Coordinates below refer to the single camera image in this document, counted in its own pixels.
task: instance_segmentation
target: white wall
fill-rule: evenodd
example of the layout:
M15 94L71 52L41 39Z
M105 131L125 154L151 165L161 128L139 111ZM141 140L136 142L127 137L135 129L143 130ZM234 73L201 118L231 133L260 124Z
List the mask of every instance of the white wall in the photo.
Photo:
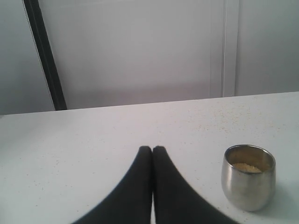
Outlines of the white wall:
M68 108L221 96L224 1L39 2Z
M0 2L0 115L53 111L22 0Z
M240 0L236 95L299 91L299 1Z

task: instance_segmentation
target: white countertop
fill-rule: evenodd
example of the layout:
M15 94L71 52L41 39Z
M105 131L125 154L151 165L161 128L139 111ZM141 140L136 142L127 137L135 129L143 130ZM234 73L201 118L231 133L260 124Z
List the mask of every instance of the white countertop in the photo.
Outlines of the white countertop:
M277 162L277 192L257 213L221 189L224 151L253 144ZM299 92L0 117L0 223L66 224L97 205L139 146L163 145L183 177L240 223L299 223Z

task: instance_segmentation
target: metal cup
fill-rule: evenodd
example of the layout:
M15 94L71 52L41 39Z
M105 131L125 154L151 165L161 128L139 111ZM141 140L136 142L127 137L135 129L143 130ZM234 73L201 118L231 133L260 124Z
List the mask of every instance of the metal cup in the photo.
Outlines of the metal cup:
M234 164L254 166L260 172L240 170ZM237 208L256 211L273 197L276 183L275 159L265 149L251 145L232 146L226 150L221 183L226 198Z

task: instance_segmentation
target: black door frame edge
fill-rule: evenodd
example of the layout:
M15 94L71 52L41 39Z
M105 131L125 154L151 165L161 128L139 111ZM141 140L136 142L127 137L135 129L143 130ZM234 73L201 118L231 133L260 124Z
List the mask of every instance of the black door frame edge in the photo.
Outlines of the black door frame edge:
M38 0L23 0L55 110L67 110Z

